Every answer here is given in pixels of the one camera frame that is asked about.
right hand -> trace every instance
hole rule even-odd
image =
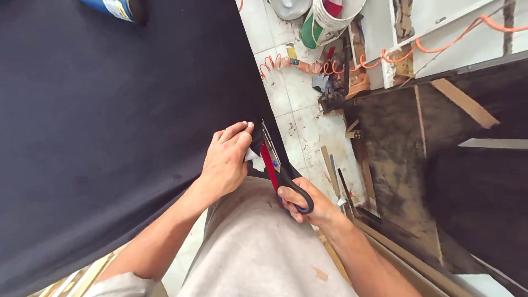
[[[332,219],[336,216],[342,215],[337,206],[335,206],[327,196],[321,193],[321,191],[319,191],[319,189],[317,189],[307,178],[296,178],[293,179],[293,182],[308,192],[314,201],[314,211],[310,214],[302,215],[294,204],[297,204],[302,208],[308,207],[304,197],[292,188],[279,187],[277,193],[282,198],[284,207],[290,211],[291,216],[297,222],[303,222],[307,219],[310,224],[322,228],[325,225],[330,224]]]

dark fabric board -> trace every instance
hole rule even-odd
[[[233,1],[149,1],[145,26],[77,0],[0,2],[0,295],[132,239],[199,176],[212,134],[265,120]]]
[[[528,151],[456,147],[426,170],[436,222],[489,265],[528,286]]]

orange coiled hose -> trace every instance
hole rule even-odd
[[[418,48],[420,51],[424,52],[424,53],[437,53],[437,52],[441,52],[441,51],[444,51],[446,49],[448,49],[450,46],[452,46],[453,44],[457,43],[458,41],[460,41],[467,33],[469,33],[471,30],[473,30],[473,28],[476,26],[476,23],[478,21],[483,21],[484,23],[486,23],[490,28],[492,29],[495,29],[497,31],[501,31],[501,32],[520,32],[520,31],[524,31],[524,30],[528,30],[528,26],[524,26],[524,27],[518,27],[518,28],[506,28],[504,26],[501,26],[497,23],[495,23],[489,16],[487,15],[481,15],[479,16],[478,18],[476,18],[470,25],[469,27],[464,31],[462,32],[462,34],[457,37],[452,43],[446,45],[445,47],[443,48],[439,48],[439,49],[434,49],[434,50],[428,50],[426,48],[423,47],[423,45],[420,43],[420,39],[419,38],[416,38],[414,40],[414,44],[413,46],[411,47],[411,50],[405,55],[403,56],[402,58],[399,58],[399,59],[389,59],[387,56],[386,56],[386,49],[383,49],[381,50],[381,57],[379,58],[379,60],[370,65],[370,66],[367,66],[365,65],[365,55],[361,55],[360,56],[360,65],[355,68],[355,69],[351,69],[350,72],[353,72],[353,71],[358,71],[359,69],[361,68],[365,68],[365,69],[370,69],[370,68],[374,68],[376,67],[379,63],[381,63],[381,60],[385,60],[387,61],[388,63],[398,63],[400,61],[403,61],[405,60],[410,54],[412,54],[412,52]],[[260,67],[259,67],[259,70],[260,70],[260,76],[261,78],[264,80],[264,78],[266,77],[266,75],[264,75],[264,72],[262,71],[262,66],[265,66],[268,71],[271,71],[271,68],[267,65],[267,60],[270,61],[270,64],[271,64],[271,67],[272,68],[276,68],[277,70],[280,69],[282,67],[282,63],[284,63],[284,67],[288,67],[291,65],[290,63],[290,59],[289,58],[282,58],[280,54],[277,55],[277,57],[275,58],[275,62],[272,60],[271,56],[268,56],[264,59],[264,64],[261,64]],[[309,67],[302,67],[301,65],[299,65],[299,68],[306,72],[306,73],[310,73],[310,74],[317,74],[317,73],[320,73],[321,70],[324,71],[325,74],[327,75],[331,75],[333,73],[343,73],[345,71],[345,69],[343,68],[341,71],[337,71],[336,68],[335,68],[335,65],[336,65],[336,61],[333,61],[332,63],[330,62],[325,62],[325,63],[312,63],[312,64],[307,64],[309,65]]]

floor tile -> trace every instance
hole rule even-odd
[[[289,113],[279,116],[275,120],[277,121],[280,136],[282,136],[282,142],[291,165],[297,170],[306,168],[293,114]]]
[[[162,283],[169,296],[176,296],[182,288],[187,271],[202,245],[206,217],[207,211],[204,211],[194,223],[176,258],[163,276]]]
[[[262,0],[244,1],[240,18],[254,54],[275,46]]]
[[[268,15],[268,24],[275,46],[300,40],[300,28],[303,26],[303,17],[292,21],[284,21],[277,16],[273,7],[271,7],[270,1],[264,0],[264,7]]]
[[[162,283],[167,291],[167,295],[176,296],[178,294],[182,289],[182,284],[186,275],[187,271],[183,270],[177,259],[174,259],[162,278]]]
[[[277,53],[287,57],[288,52],[286,49],[291,45],[295,48],[297,58],[306,63],[314,63],[323,51],[323,48],[308,49],[303,45],[302,41],[295,40],[292,43],[278,46]],[[295,66],[283,68],[281,72],[288,91],[292,111],[318,104],[317,100],[321,93],[312,88],[312,74],[302,72]]]
[[[343,116],[337,112],[323,115],[320,105],[313,105],[293,112],[300,144],[308,166],[308,174],[313,183],[324,189],[332,189],[321,147],[326,146],[334,157],[336,169],[341,168],[348,189],[364,201],[364,189],[359,166],[354,157],[350,140],[345,137]],[[341,196],[345,196],[341,187]],[[333,190],[325,192],[332,201],[337,201]]]
[[[259,67],[259,71],[262,71],[264,75],[266,75],[266,78],[264,78],[262,83],[266,89],[271,110],[273,110],[273,114],[278,117],[287,113],[291,113],[291,106],[288,99],[288,92],[286,91],[286,86],[284,84],[284,79],[282,78],[282,73],[273,68],[271,71],[268,71],[265,66],[261,66],[261,64],[266,63],[271,68],[269,59],[266,59],[266,57],[269,56],[271,56],[275,61],[277,50],[275,48],[271,48],[254,55],[257,67]]]
[[[310,176],[310,182],[319,189],[325,196],[330,198],[332,203],[337,203],[337,196],[330,183],[330,177],[324,164],[316,164],[306,168]]]
[[[298,169],[297,170],[300,175],[306,177],[307,179],[310,179],[310,175],[308,174],[308,168]]]

left hand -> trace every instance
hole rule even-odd
[[[239,122],[213,134],[199,180],[218,200],[236,190],[248,175],[243,158],[251,144],[252,122]]]

